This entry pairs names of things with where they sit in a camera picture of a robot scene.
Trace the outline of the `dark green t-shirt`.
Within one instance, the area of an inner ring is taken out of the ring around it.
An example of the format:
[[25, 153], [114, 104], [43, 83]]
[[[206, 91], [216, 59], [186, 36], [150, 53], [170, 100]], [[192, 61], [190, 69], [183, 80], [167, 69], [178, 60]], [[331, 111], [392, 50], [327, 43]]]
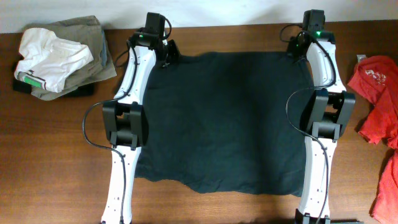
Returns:
[[306, 61], [284, 52], [210, 52], [153, 69], [136, 176], [199, 193], [300, 196], [305, 143], [297, 127], [311, 85]]

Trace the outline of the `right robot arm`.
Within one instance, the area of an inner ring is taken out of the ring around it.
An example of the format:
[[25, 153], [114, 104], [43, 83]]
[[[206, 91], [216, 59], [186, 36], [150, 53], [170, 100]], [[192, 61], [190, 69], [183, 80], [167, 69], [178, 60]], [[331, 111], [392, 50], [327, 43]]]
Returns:
[[310, 64], [312, 95], [296, 130], [305, 137], [305, 176], [295, 223], [330, 223], [329, 186], [333, 155], [356, 99], [341, 81], [335, 59], [336, 42], [324, 29], [325, 13], [305, 11], [301, 31], [289, 40], [288, 51]]

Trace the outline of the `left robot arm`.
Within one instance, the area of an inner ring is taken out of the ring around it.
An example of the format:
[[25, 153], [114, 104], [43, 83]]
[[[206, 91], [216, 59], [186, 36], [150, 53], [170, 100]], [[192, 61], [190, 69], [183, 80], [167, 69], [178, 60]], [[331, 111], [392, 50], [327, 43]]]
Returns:
[[112, 166], [104, 224], [132, 222], [134, 174], [149, 127], [143, 101], [153, 68], [164, 68], [180, 54], [169, 39], [169, 20], [149, 12], [143, 28], [127, 40], [128, 61], [123, 80], [113, 100], [102, 107], [106, 138], [111, 145]]

